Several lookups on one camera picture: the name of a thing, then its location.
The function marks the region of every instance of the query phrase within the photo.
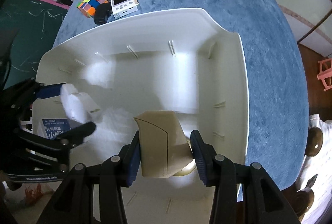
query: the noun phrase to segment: table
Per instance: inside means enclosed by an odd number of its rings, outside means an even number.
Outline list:
[[[54,47],[96,25],[74,0]],[[275,0],[139,0],[151,11],[199,7],[241,36],[249,84],[249,141],[246,164],[260,162],[278,187],[295,181],[308,134],[308,93],[303,64],[291,29]]]

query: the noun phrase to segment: pink plastic stool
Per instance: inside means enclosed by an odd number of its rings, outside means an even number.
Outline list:
[[[327,66],[326,62],[330,62],[330,64],[331,64],[330,68]],[[328,58],[328,59],[325,59],[322,61],[318,61],[318,63],[319,63],[319,74],[317,75],[317,79],[322,81],[322,83],[325,87],[324,91],[329,90],[332,88],[332,85],[331,85],[332,59]],[[325,79],[327,79],[327,78],[329,79],[329,85],[327,85],[325,82]]]

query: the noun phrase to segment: white plastic bin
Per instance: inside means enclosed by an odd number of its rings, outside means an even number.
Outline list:
[[[44,54],[36,80],[72,83],[102,108],[95,133],[72,150],[71,167],[117,154],[138,130],[133,117],[145,110],[174,110],[187,137],[198,129],[218,154],[244,164],[249,98],[241,39],[203,9],[140,14],[88,30]],[[65,118],[59,97],[34,103],[33,129],[43,118]],[[138,171],[122,194],[129,223],[208,223],[213,191],[197,170],[168,179]]]

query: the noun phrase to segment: colorful puzzle cube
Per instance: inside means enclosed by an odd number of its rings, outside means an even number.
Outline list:
[[[83,0],[77,4],[77,8],[88,18],[92,18],[96,12],[96,8],[107,0]]]

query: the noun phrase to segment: blue label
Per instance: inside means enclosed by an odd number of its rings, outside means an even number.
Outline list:
[[[54,140],[56,136],[70,130],[67,119],[43,119],[46,135],[50,140]]]

